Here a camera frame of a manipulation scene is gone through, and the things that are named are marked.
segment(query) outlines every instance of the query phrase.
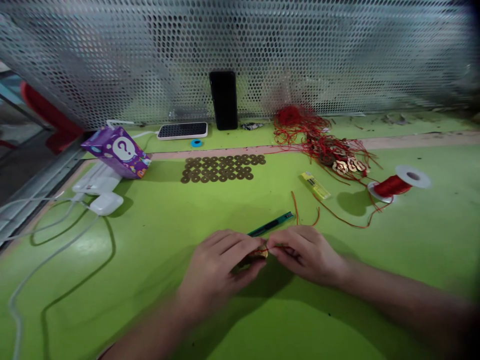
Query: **forearm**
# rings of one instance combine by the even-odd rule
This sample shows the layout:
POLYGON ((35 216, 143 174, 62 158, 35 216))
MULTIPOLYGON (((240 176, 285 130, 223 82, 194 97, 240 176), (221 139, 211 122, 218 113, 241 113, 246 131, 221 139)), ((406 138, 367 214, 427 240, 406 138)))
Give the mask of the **forearm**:
POLYGON ((347 275, 338 288, 373 304, 402 325, 431 337, 456 337, 473 316, 465 300, 422 282, 345 259, 347 275))
POLYGON ((163 360, 196 324, 172 296, 110 348, 101 360, 163 360))

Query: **red thread spool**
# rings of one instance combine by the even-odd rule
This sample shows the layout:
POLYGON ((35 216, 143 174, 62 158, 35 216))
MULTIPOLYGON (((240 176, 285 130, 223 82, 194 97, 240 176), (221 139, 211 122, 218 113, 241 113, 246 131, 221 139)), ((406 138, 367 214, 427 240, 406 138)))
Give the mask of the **red thread spool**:
POLYGON ((404 194, 412 187, 429 188, 431 181, 429 177, 414 167, 399 165, 395 168, 396 175, 390 176, 383 182, 371 182, 368 184, 368 191, 384 203, 391 203, 395 195, 404 194))
POLYGON ((373 187, 378 195, 384 198, 391 198, 393 195, 406 193, 412 185, 406 183, 397 175, 390 176, 384 182, 379 182, 373 187))

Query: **blue tape roll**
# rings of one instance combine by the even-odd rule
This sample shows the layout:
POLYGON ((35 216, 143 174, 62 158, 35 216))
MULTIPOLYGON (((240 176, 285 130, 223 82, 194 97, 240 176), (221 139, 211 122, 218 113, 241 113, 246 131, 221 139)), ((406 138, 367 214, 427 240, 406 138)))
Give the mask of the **blue tape roll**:
POLYGON ((202 146, 202 144, 203 144, 203 143, 202 143, 202 140, 200 140, 200 139, 193 139, 193 140, 191 141, 191 145, 192 145, 194 148, 199 148, 199 147, 202 146))

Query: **hand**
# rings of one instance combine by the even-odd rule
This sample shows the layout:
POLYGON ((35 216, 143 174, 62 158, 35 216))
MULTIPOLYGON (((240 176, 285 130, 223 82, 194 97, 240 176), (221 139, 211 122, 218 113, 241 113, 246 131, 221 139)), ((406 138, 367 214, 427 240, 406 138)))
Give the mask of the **hand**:
POLYGON ((312 283, 338 286, 347 277, 346 261, 312 226, 276 231, 270 235, 267 248, 287 269, 312 283))
POLYGON ((257 260, 246 270, 232 269, 265 241, 232 230, 219 230, 195 249, 177 297, 194 321, 201 321, 250 284, 266 265, 257 260))

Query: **red chair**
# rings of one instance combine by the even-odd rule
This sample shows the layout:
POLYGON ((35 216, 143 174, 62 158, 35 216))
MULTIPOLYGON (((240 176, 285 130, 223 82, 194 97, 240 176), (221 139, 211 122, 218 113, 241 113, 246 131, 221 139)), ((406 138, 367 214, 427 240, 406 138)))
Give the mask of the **red chair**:
POLYGON ((45 143, 55 155, 60 154, 84 133, 80 126, 68 119, 25 81, 21 82, 20 91, 25 104, 57 130, 45 143))

